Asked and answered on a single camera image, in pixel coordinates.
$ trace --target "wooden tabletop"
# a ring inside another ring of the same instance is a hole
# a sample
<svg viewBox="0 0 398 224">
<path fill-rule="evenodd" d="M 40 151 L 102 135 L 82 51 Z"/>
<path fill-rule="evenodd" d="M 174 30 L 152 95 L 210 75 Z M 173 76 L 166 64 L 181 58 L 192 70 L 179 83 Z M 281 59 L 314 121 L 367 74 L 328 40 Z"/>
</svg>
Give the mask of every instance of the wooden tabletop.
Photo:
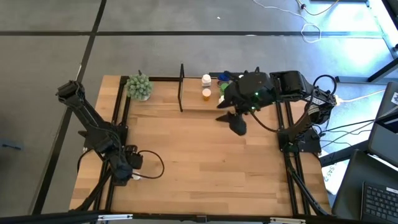
<svg viewBox="0 0 398 224">
<path fill-rule="evenodd" d="M 104 76 L 96 111 L 111 120 L 120 76 Z M 262 128 L 251 116 L 245 136 L 233 133 L 226 123 L 215 121 L 224 114 L 215 108 L 219 97 L 212 87 L 210 101 L 201 98 L 200 79 L 184 79 L 183 112 L 177 100 L 178 82 L 155 82 L 154 92 L 145 102 L 132 101 L 127 125 L 127 144 L 139 150 L 157 152 L 164 160 L 165 173 L 156 180 L 130 180 L 116 187 L 111 210 L 127 213 L 172 213 L 209 215 L 292 215 L 289 188 L 277 136 Z M 123 112 L 124 93 L 119 119 Z M 294 120 L 303 113 L 303 103 L 292 103 Z M 277 128 L 275 106 L 257 117 Z M 328 212 L 330 207 L 318 159 L 301 153 L 306 186 Z M 101 161 L 93 152 L 82 160 L 70 208 L 76 208 L 96 185 Z M 144 154 L 144 175 L 157 175 L 161 164 Z M 105 186 L 101 208 L 106 200 Z M 296 186 L 298 208 L 303 212 Z"/>
</svg>

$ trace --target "concrete floor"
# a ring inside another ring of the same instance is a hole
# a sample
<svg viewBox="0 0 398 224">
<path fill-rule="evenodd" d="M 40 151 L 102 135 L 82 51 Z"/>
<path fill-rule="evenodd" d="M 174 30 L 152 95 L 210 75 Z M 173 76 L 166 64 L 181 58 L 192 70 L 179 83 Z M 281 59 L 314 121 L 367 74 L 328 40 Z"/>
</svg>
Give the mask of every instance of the concrete floor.
<svg viewBox="0 0 398 224">
<path fill-rule="evenodd" d="M 263 4 L 298 12 L 293 0 Z M 100 0 L 0 1 L 1 30 L 90 31 Z M 312 11 L 328 4 L 305 1 Z M 339 3 L 319 17 L 308 17 L 323 31 L 379 32 L 374 12 L 365 4 Z M 266 30 L 300 31 L 299 17 L 263 9 L 251 0 L 113 0 L 108 1 L 99 30 Z M 57 87 L 74 79 L 88 37 L 0 37 L 0 138 L 24 144 L 23 151 L 0 149 L 0 216 L 26 215 L 43 173 L 64 106 Z M 314 44 L 297 37 L 96 37 L 83 78 L 86 97 L 95 104 L 103 75 L 129 75 L 138 69 L 153 76 L 200 76 L 214 71 L 299 70 L 309 82 L 322 74 L 368 77 L 392 60 L 379 37 L 325 37 Z M 331 87 L 325 79 L 324 89 Z M 338 86 L 343 99 L 384 89 L 383 85 Z M 333 110 L 329 128 L 373 118 L 382 94 Z M 47 197 L 44 212 L 68 210 L 83 139 L 81 124 L 72 117 Z M 330 134 L 325 139 L 334 139 Z M 355 144 L 366 139 L 347 137 Z M 324 148 L 327 152 L 344 145 Z"/>
</svg>

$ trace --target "blue object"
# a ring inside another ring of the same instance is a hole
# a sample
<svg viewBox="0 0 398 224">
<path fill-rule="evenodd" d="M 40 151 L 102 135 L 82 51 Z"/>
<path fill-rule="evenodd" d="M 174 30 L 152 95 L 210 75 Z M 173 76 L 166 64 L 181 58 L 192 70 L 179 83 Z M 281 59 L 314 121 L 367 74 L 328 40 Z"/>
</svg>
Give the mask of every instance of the blue object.
<svg viewBox="0 0 398 224">
<path fill-rule="evenodd" d="M 221 75 L 218 76 L 218 80 L 223 81 L 223 82 L 228 82 L 229 77 L 227 76 L 227 74 L 225 74 L 225 72 L 223 72 Z"/>
</svg>

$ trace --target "green plant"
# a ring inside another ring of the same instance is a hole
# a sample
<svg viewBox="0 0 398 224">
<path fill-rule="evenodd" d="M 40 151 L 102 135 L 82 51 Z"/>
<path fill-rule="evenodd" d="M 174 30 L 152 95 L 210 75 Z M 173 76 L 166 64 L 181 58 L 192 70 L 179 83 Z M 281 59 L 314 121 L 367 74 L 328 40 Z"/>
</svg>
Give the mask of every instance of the green plant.
<svg viewBox="0 0 398 224">
<path fill-rule="evenodd" d="M 126 83 L 127 96 L 136 100 L 146 100 L 152 93 L 152 83 L 149 77 L 138 70 L 138 75 L 130 75 Z"/>
</svg>

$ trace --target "laptop keyboard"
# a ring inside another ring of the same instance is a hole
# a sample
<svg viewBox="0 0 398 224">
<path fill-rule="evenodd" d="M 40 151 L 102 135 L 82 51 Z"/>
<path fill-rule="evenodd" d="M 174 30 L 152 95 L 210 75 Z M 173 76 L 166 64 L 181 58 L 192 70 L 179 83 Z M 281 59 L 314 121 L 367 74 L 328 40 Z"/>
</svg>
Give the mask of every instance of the laptop keyboard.
<svg viewBox="0 0 398 224">
<path fill-rule="evenodd" d="M 364 190 L 365 213 L 398 223 L 398 194 L 367 184 Z"/>
</svg>

